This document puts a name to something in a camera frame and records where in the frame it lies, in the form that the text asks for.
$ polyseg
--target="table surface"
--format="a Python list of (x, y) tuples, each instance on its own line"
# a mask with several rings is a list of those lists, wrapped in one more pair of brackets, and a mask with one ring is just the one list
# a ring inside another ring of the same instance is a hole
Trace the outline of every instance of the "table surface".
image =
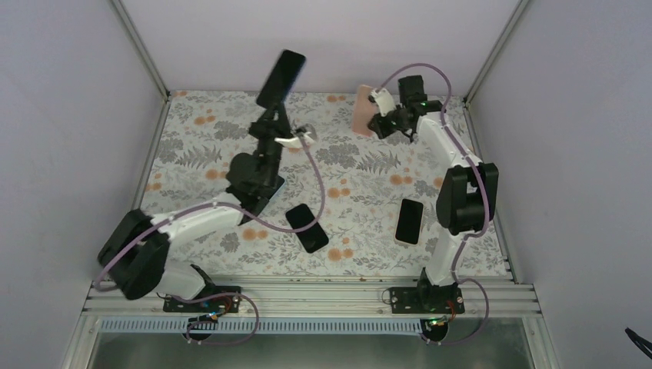
[[(148, 179), (142, 208), (150, 214), (173, 211), (222, 192), (231, 158), (253, 152), (247, 134), (262, 113), (255, 92), (177, 91)], [(313, 125), (319, 141), (311, 147), (326, 186), (320, 220), (330, 241), (313, 254), (294, 234), (268, 230), (256, 222), (207, 234), (170, 251), (169, 257), (201, 265), (209, 274), (415, 276), (437, 243), (434, 211), (446, 172), (422, 142), (400, 134), (380, 141), (351, 131), (355, 94), (293, 93), (286, 107), (291, 121)], [(448, 115), (470, 147), (459, 98)], [(288, 227), (284, 214), (301, 203), (319, 209), (319, 187), (301, 149), (285, 149), (279, 175), (285, 187), (261, 216)], [(425, 204), (421, 240), (394, 242), (403, 198)], [(460, 275), (501, 276), (507, 272), (493, 225), (472, 241), (458, 267)]]

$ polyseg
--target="tilted smartphone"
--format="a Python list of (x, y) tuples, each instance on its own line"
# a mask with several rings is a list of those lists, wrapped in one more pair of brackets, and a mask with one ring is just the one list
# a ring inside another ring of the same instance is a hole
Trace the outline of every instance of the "tilted smartphone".
[[(285, 218), (288, 219), (292, 229), (298, 229), (310, 224), (314, 220), (314, 215), (306, 204), (301, 204), (296, 208), (288, 210), (285, 213)], [(313, 225), (306, 231), (297, 233), (297, 237), (299, 237), (299, 241), (309, 254), (328, 244), (328, 236), (319, 223)]]
[(418, 244), (421, 236), (421, 222), (424, 217), (424, 204), (404, 198), (396, 223), (396, 241), (405, 244)]
[(290, 92), (299, 72), (304, 67), (305, 56), (290, 50), (284, 50), (278, 57), (276, 65), (267, 77), (256, 104), (266, 109), (281, 104)]

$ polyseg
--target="ribbed metal strip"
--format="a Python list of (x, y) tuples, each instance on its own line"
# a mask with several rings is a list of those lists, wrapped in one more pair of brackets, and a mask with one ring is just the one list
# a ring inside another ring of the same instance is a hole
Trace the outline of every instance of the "ribbed metal strip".
[[(104, 317), (101, 332), (183, 333), (186, 317)], [(247, 334), (254, 329), (253, 318), (223, 317), (203, 324), (193, 333)], [(420, 332), (418, 319), (373, 318), (261, 318), (257, 334), (406, 334)]]

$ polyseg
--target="white wall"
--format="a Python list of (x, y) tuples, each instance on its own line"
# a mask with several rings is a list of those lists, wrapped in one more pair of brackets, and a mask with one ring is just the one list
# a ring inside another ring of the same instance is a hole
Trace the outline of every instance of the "white wall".
[[(170, 89), (257, 91), (289, 48), (308, 58), (297, 91), (355, 92), (429, 62), (464, 95), (518, 0), (123, 2)], [(445, 93), (422, 72), (428, 92)]]
[(161, 98), (107, 1), (2, 4), (0, 357), (60, 367)]
[(652, 3), (533, 1), (472, 101), (565, 368), (650, 367)]

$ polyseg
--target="black smartphone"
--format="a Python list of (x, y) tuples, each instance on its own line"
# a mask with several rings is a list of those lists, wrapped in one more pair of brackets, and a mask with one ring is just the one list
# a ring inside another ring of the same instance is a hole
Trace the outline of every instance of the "black smartphone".
[[(310, 224), (314, 220), (314, 215), (306, 204), (301, 204), (292, 208), (285, 213), (292, 229), (298, 229)], [(328, 236), (319, 223), (313, 225), (308, 230), (297, 233), (299, 241), (309, 254), (319, 250), (328, 244)]]
[(424, 204), (404, 198), (396, 223), (396, 241), (406, 244), (418, 244), (421, 235), (421, 221), (424, 217)]
[(278, 57), (276, 65), (267, 77), (267, 81), (256, 98), (256, 104), (265, 109), (281, 104), (290, 92), (294, 81), (305, 63), (305, 56), (290, 50), (284, 50)]

